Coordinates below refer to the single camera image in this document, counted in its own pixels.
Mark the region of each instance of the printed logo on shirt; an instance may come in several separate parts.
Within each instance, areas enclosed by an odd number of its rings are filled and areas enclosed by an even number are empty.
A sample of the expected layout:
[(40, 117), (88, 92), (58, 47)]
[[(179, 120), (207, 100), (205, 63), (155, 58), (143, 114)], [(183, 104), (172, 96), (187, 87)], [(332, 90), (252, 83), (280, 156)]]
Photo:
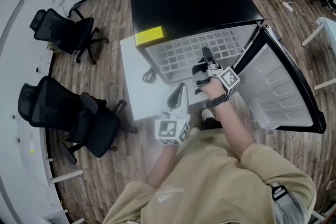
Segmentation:
[(174, 188), (174, 186), (166, 186), (163, 189), (159, 189), (155, 196), (159, 202), (163, 202), (172, 197), (175, 193), (184, 192), (184, 188)]

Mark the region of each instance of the hand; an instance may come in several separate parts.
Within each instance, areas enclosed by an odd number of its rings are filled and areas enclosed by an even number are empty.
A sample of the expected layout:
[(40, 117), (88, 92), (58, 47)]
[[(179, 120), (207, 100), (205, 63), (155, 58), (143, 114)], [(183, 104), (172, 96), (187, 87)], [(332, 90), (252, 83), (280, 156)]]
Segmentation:
[(221, 81), (213, 77), (210, 78), (210, 82), (208, 82), (207, 85), (201, 87), (201, 91), (206, 93), (209, 96), (210, 100), (220, 97), (221, 95), (226, 93)]

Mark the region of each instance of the desk leg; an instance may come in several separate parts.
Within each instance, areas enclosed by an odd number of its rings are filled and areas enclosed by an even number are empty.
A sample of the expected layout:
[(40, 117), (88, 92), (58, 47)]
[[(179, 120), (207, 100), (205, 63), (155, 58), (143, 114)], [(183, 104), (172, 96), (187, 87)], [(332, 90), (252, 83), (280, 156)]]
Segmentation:
[(301, 45), (304, 47), (323, 29), (324, 23), (322, 23)]
[(72, 224), (80, 224), (80, 223), (83, 223), (84, 221), (85, 221), (85, 219), (80, 218), (80, 219), (78, 219), (77, 221), (75, 221), (75, 222), (72, 223)]
[(84, 173), (84, 170), (82, 170), (82, 169), (77, 170), (77, 171), (71, 172), (69, 174), (54, 177), (50, 180), (50, 182), (51, 183), (57, 183), (57, 182), (60, 182), (60, 181), (63, 181), (63, 180), (66, 180), (66, 179), (69, 179), (69, 178), (72, 178), (72, 177), (75, 177), (75, 176), (79, 176), (83, 173)]
[(320, 215), (319, 213), (313, 211), (311, 214), (312, 214), (314, 217), (316, 217), (317, 219), (319, 219), (319, 220), (321, 220), (321, 221), (325, 221), (325, 217), (322, 216), (322, 215)]
[(334, 83), (336, 83), (336, 79), (331, 79), (331, 80), (329, 80), (327, 82), (324, 82), (324, 83), (321, 83), (319, 85), (314, 86), (314, 90), (318, 90), (318, 89), (324, 88), (324, 87), (332, 85)]

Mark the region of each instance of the wrist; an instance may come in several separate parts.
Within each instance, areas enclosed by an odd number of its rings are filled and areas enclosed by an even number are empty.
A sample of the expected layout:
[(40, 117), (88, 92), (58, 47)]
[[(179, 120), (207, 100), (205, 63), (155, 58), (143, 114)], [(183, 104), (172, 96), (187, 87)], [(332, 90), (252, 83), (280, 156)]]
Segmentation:
[(218, 91), (208, 93), (208, 96), (209, 96), (210, 100), (214, 100), (215, 98), (218, 98), (225, 93), (226, 93), (226, 91), (223, 89), (223, 90), (218, 90)]

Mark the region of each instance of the white desk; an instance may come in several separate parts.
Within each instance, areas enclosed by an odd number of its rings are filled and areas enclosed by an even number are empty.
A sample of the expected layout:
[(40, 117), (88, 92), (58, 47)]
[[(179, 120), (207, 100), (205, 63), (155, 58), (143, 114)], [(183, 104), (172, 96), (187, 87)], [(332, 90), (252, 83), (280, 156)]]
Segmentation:
[(202, 92), (195, 95), (191, 78), (165, 84), (159, 76), (156, 76), (154, 83), (143, 82), (142, 76), (149, 70), (150, 65), (136, 49), (134, 36), (120, 41), (120, 46), (128, 94), (135, 121), (158, 115), (163, 111), (169, 111), (166, 104), (167, 98), (181, 82), (184, 82), (187, 86), (189, 104), (195, 104), (207, 99), (206, 94)]
[(66, 180), (84, 173), (79, 169), (68, 174), (52, 177), (49, 163), (52, 158), (47, 157), (47, 144), (45, 128), (31, 127), (28, 122), (18, 117), (19, 149), (23, 167), (36, 179), (45, 185)]
[[(316, 20), (316, 23), (319, 25), (319, 27), (304, 42), (302, 42), (301, 45), (303, 47), (306, 46), (321, 30), (325, 29), (331, 49), (333, 53), (336, 54), (336, 22), (324, 17), (319, 17)], [(334, 83), (336, 83), (336, 78), (314, 86), (314, 90), (324, 88)]]

